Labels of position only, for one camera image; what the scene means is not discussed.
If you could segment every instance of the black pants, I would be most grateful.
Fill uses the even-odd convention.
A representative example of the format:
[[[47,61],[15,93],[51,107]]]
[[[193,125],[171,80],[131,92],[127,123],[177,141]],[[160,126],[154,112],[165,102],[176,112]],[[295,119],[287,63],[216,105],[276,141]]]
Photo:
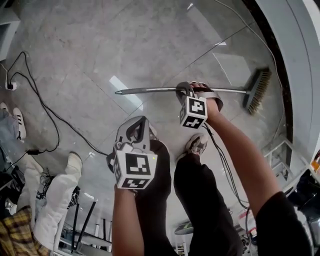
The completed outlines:
[[[177,256],[166,234],[167,198],[171,192],[170,157],[160,141],[151,140],[150,146],[158,155],[155,177],[135,199],[144,255]],[[178,161],[174,189],[194,228],[190,256],[242,255],[241,240],[217,189],[215,176],[200,163],[199,156],[187,154]]]

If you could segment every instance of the white pants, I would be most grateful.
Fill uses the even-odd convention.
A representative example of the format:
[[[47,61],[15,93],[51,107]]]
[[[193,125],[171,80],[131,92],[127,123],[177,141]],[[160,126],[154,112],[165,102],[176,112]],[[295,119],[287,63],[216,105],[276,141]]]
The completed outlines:
[[[32,168],[27,168],[24,172],[25,185],[18,199],[17,211],[30,205],[32,210],[31,228],[34,228],[34,237],[49,250],[54,248],[58,224],[67,213],[72,193],[80,178],[79,174],[73,175],[74,170],[68,170],[70,168],[72,167],[67,166],[65,170],[67,174],[60,174],[52,180],[46,192],[46,206],[39,212],[36,222],[36,196],[41,174]]]

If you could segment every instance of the leg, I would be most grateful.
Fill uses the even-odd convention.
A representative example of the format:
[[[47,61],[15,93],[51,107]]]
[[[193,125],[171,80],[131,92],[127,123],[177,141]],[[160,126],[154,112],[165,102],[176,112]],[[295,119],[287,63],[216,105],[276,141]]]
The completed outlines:
[[[82,161],[74,153],[69,154],[66,174],[55,177],[46,192],[46,206],[40,211],[34,226],[34,237],[43,246],[53,250],[60,220],[67,213],[72,193],[81,177]]]
[[[214,243],[215,255],[240,256],[243,247],[215,176],[200,163],[203,150],[189,150],[178,161],[174,174],[176,195],[194,227],[190,255],[212,255],[212,248],[206,245]]]
[[[19,161],[19,166],[22,166],[24,169],[25,184],[21,191],[21,195],[18,198],[16,211],[18,212],[25,206],[31,207],[32,217],[30,225],[33,230],[35,226],[36,198],[43,168],[31,155],[28,154]]]
[[[155,176],[135,198],[144,255],[177,256],[166,234],[167,198],[171,192],[170,156],[166,146],[158,140],[151,140],[150,147],[158,156]]]

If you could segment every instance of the hand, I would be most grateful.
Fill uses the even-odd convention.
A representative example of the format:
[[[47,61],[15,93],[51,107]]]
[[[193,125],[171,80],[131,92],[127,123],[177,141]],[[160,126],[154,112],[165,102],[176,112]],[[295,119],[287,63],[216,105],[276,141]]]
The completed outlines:
[[[196,88],[196,87],[202,87],[206,88],[202,83],[192,83],[191,87]],[[216,103],[216,100],[213,98],[207,98],[206,99],[206,108],[208,112],[208,119],[212,120],[214,117],[216,117],[220,112],[218,109],[218,105]]]

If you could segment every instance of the brush head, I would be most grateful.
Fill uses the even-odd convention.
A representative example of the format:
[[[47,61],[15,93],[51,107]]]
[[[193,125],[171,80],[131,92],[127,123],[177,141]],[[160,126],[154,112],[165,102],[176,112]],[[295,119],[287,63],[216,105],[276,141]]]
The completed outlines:
[[[248,110],[250,115],[254,115],[267,91],[271,71],[269,68],[257,69],[249,82],[248,92],[244,96],[243,107]]]

